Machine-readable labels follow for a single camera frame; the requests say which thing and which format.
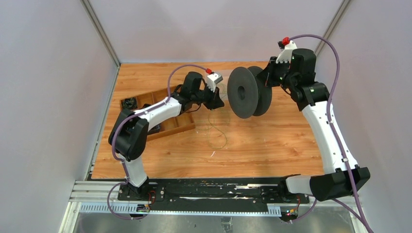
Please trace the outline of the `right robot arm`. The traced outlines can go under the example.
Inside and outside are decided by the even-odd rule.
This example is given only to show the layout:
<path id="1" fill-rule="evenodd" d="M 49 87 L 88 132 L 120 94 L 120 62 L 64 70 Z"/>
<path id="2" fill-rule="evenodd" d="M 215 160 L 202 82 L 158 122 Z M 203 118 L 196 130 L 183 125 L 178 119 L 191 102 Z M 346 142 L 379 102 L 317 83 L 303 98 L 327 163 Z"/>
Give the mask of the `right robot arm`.
<path id="1" fill-rule="evenodd" d="M 341 138 L 328 88 L 315 81 L 315 65 L 312 50 L 284 48 L 257 76 L 265 87 L 280 86 L 289 94 L 309 123 L 322 157 L 323 175 L 288 176 L 277 194 L 283 202 L 291 202 L 297 194 L 311 195 L 318 201 L 349 196 L 359 200 L 358 191 L 370 179 L 370 171 L 359 166 Z"/>

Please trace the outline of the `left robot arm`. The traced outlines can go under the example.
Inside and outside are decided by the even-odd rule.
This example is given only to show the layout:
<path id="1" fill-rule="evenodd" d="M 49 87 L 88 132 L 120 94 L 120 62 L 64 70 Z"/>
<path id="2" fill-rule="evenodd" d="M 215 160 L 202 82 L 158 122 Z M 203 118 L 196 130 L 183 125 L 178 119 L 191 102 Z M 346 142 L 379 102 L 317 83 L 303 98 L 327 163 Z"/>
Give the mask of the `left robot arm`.
<path id="1" fill-rule="evenodd" d="M 114 158 L 122 163 L 130 194 L 136 200 L 148 197 L 149 188 L 144 183 L 148 176 L 143 168 L 142 154 L 146 147 L 148 132 L 162 122 L 187 113 L 194 104 L 204 105 L 209 110 L 224 107 L 218 83 L 221 74 L 211 72 L 206 77 L 198 72 L 189 72 L 183 84 L 178 85 L 166 98 L 146 108 L 120 112 L 108 142 Z"/>

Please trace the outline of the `dark grey spool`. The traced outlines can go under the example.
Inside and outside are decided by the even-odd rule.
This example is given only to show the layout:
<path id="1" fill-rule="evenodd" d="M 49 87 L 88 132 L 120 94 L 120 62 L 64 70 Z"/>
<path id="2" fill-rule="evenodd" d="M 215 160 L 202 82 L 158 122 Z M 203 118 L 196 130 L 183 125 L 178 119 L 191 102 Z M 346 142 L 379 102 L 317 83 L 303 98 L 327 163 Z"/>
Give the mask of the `dark grey spool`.
<path id="1" fill-rule="evenodd" d="M 272 88 L 258 78 L 258 66 L 237 67 L 229 75 L 227 97 L 230 108 L 242 119 L 265 114 L 272 101 Z"/>

